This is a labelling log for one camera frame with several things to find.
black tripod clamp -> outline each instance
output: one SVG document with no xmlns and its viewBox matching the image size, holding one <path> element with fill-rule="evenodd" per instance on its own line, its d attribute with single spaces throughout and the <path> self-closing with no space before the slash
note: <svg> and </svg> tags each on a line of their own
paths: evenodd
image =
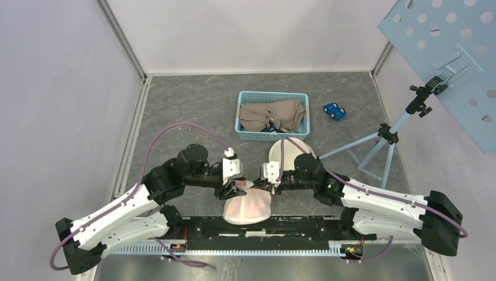
<svg viewBox="0 0 496 281">
<path fill-rule="evenodd" d="M 421 118 L 429 114 L 429 112 L 432 111 L 432 108 L 425 105 L 425 100 L 427 100 L 431 94 L 439 95 L 447 89 L 448 85 L 441 85 L 441 83 L 443 83 L 443 80 L 438 76 L 434 76 L 434 78 L 429 80 L 424 87 L 410 86 L 410 90 L 415 91 L 416 97 L 407 106 L 407 113 L 415 114 L 416 112 L 420 112 L 419 116 Z"/>
</svg>

white wall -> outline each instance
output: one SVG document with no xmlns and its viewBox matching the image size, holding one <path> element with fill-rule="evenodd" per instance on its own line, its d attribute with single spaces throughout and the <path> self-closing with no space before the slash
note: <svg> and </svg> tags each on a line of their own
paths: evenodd
<svg viewBox="0 0 496 281">
<path fill-rule="evenodd" d="M 148 73 L 371 70 L 396 0 L 109 0 Z"/>
<path fill-rule="evenodd" d="M 415 93 L 408 87 L 423 85 L 396 50 L 377 82 L 390 120 L 396 120 L 413 99 Z M 464 216 L 469 237 L 460 240 L 455 258 L 442 257 L 449 280 L 494 280 L 496 153 L 483 154 L 435 97 L 426 104 L 433 111 L 422 119 L 415 115 L 399 131 L 407 177 L 414 192 L 441 191 Z"/>
<path fill-rule="evenodd" d="M 0 280 L 70 280 L 54 224 L 108 200 L 140 81 L 95 1 L 0 6 Z"/>
</svg>

blue toy car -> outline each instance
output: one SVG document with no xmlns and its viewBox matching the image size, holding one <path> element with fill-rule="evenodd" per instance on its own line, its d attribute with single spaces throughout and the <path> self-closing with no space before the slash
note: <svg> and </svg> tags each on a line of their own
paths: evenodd
<svg viewBox="0 0 496 281">
<path fill-rule="evenodd" d="M 329 114 L 333 120 L 341 120 L 346 116 L 346 111 L 343 108 L 339 108 L 337 103 L 331 102 L 324 106 L 324 112 Z"/>
</svg>

laundry basket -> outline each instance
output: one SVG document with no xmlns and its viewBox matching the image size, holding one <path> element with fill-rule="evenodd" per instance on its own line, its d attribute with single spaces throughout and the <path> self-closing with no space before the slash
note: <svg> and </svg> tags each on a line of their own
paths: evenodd
<svg viewBox="0 0 496 281">
<path fill-rule="evenodd" d="M 247 132 L 244 131 L 239 122 L 239 111 L 242 104 L 263 104 L 275 101 L 284 101 L 298 99 L 303 104 L 306 110 L 305 116 L 301 121 L 298 133 L 276 133 L 276 132 Z M 239 93 L 237 101 L 236 112 L 236 125 L 235 130 L 239 138 L 243 141 L 263 141 L 263 142 L 276 142 L 285 136 L 304 140 L 310 133 L 310 117 L 308 108 L 308 96 L 306 94 L 299 94 L 294 92 L 254 92 L 242 91 Z"/>
</svg>

dark cloth in basket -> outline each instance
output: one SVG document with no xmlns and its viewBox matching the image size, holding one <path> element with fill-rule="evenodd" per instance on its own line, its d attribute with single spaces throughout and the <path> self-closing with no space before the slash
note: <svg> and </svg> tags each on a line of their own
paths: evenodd
<svg viewBox="0 0 496 281">
<path fill-rule="evenodd" d="M 276 101 L 269 104 L 242 104 L 239 122 L 248 132 L 260 132 L 272 125 L 285 133 L 298 132 L 305 116 L 300 100 Z"/>
</svg>

